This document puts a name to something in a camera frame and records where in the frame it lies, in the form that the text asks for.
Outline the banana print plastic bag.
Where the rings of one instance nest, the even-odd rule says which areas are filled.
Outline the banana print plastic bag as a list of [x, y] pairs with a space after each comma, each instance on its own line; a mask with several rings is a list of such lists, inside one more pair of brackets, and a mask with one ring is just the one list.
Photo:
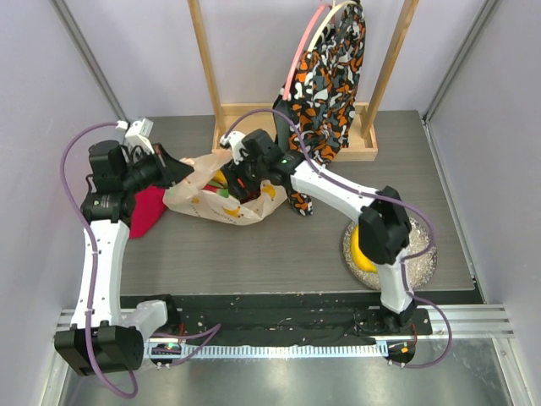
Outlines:
[[181, 160], [194, 167], [194, 172], [181, 183], [167, 189], [163, 202], [168, 209], [192, 217], [200, 217], [226, 224], [247, 226], [264, 220], [287, 199], [281, 186], [262, 182], [260, 195], [248, 202], [241, 202], [229, 194], [228, 198], [204, 191], [214, 174], [232, 160], [232, 154], [220, 150], [196, 158]]

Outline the fake yellow banana bunch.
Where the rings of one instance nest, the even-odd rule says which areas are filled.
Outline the fake yellow banana bunch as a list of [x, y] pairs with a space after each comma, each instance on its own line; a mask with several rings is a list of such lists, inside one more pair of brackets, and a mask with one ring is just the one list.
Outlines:
[[358, 225], [355, 225], [350, 234], [350, 242], [348, 243], [348, 248], [350, 249], [350, 254], [352, 257], [352, 263], [361, 271], [367, 273], [376, 273], [376, 265], [364, 255], [362, 250], [359, 248], [359, 229]]

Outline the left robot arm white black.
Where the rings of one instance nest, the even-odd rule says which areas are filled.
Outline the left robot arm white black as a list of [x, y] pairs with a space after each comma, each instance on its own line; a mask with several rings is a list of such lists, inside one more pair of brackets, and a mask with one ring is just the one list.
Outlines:
[[155, 333], [178, 332], [180, 315], [172, 296], [160, 294], [140, 301], [123, 315], [120, 285], [137, 193], [155, 186], [167, 189], [187, 178], [193, 168], [171, 157], [155, 143], [133, 161], [115, 140], [89, 149], [90, 189], [81, 205], [85, 220], [85, 263], [79, 299], [69, 328], [54, 339], [54, 347], [80, 376], [137, 370], [145, 342]]

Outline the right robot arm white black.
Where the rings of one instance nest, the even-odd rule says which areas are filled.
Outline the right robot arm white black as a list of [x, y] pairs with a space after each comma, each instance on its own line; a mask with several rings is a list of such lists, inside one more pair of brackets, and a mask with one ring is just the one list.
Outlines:
[[283, 152], [263, 129], [250, 134], [232, 131], [219, 144], [232, 153], [232, 160], [222, 169], [231, 195], [245, 199], [269, 181], [314, 197], [357, 223], [358, 250], [375, 265], [380, 280], [384, 331], [399, 334], [411, 326], [415, 303], [401, 270], [411, 224], [394, 189], [364, 187], [324, 169], [299, 151]]

